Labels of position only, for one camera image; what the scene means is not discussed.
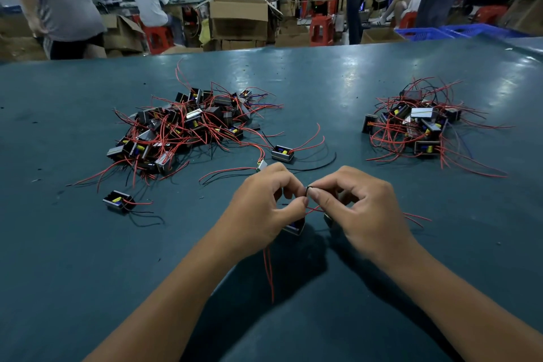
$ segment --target blue plastic crate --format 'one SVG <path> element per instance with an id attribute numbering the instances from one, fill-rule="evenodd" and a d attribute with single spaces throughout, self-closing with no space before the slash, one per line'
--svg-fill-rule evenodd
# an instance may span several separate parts
<path id="1" fill-rule="evenodd" d="M 448 33 L 445 33 L 439 29 L 433 27 L 414 27 L 412 29 L 396 29 L 396 33 L 402 35 L 406 39 L 412 42 L 420 42 L 421 40 L 441 40 L 441 39 L 454 39 Z"/>
<path id="2" fill-rule="evenodd" d="M 448 25 L 439 28 L 441 31 L 455 38 L 471 38 L 481 33 L 487 36 L 493 36 L 501 39 L 524 38 L 528 35 L 510 29 L 502 29 L 486 23 L 474 23 L 472 25 Z"/>

